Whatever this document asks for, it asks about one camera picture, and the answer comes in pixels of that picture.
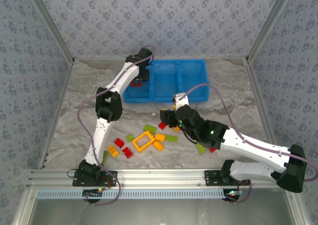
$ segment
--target green lego brick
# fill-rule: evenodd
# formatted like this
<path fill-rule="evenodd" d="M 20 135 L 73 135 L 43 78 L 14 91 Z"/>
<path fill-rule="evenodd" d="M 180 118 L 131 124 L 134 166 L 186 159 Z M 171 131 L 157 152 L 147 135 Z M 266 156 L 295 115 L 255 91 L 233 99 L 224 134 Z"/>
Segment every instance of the green lego brick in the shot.
<path fill-rule="evenodd" d="M 157 128 L 151 125 L 145 124 L 144 131 L 149 131 L 150 133 L 155 134 L 157 131 Z"/>
<path fill-rule="evenodd" d="M 104 154 L 103 154 L 103 165 L 105 165 L 105 163 L 106 163 L 106 159 L 107 159 L 107 156 L 108 156 L 108 151 L 104 151 Z"/>
<path fill-rule="evenodd" d="M 197 143 L 197 144 L 195 144 L 195 145 L 196 145 L 196 147 L 197 147 L 197 149 L 198 149 L 198 151 L 199 151 L 200 154 L 202 154 L 202 153 L 204 153 L 204 152 L 207 151 L 207 149 L 206 149 L 203 145 L 201 145 L 201 144 L 199 144 L 199 143 Z"/>
<path fill-rule="evenodd" d="M 164 141 L 177 143 L 178 139 L 179 137 L 177 136 L 166 135 Z"/>
<path fill-rule="evenodd" d="M 129 134 L 126 136 L 128 142 L 132 142 L 134 140 L 133 134 Z"/>

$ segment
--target blue bin divider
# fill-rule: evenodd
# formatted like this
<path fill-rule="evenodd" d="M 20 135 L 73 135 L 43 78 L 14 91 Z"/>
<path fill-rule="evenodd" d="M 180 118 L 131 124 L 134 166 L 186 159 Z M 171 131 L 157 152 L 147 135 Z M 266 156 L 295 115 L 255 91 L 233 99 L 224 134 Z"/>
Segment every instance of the blue bin divider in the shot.
<path fill-rule="evenodd" d="M 148 69 L 148 82 L 143 82 L 141 87 L 129 85 L 125 90 L 126 103 L 171 102 L 174 94 L 209 82 L 204 60 L 154 60 Z M 208 101 L 209 87 L 196 89 L 188 98 L 190 102 Z"/>

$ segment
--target patterned wallpaper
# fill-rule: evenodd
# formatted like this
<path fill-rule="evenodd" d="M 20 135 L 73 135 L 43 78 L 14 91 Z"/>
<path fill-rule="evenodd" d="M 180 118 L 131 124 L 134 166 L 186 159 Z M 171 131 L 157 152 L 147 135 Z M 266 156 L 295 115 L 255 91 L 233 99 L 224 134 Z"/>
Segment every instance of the patterned wallpaper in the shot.
<path fill-rule="evenodd" d="M 275 0 L 43 0 L 73 57 L 247 55 Z"/>
<path fill-rule="evenodd" d="M 318 164 L 318 0 L 289 0 L 253 63 L 278 143 Z M 315 171 L 309 167 L 307 176 Z M 318 224 L 318 182 L 303 196 Z"/>
<path fill-rule="evenodd" d="M 0 224 L 36 168 L 68 70 L 31 0 L 0 0 Z"/>

